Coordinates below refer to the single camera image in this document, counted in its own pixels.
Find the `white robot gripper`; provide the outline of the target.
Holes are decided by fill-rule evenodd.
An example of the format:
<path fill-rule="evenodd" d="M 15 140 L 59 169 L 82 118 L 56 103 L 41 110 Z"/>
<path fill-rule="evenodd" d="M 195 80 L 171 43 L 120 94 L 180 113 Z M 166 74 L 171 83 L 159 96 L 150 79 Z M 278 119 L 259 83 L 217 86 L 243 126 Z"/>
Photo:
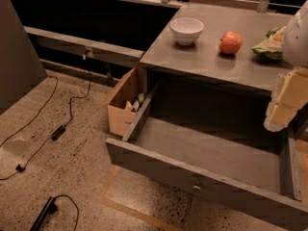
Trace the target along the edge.
<path fill-rule="evenodd" d="M 286 128 L 308 103 L 308 0 L 289 20 L 282 52 L 286 62 L 298 66 L 277 76 L 264 121 L 271 132 Z"/>

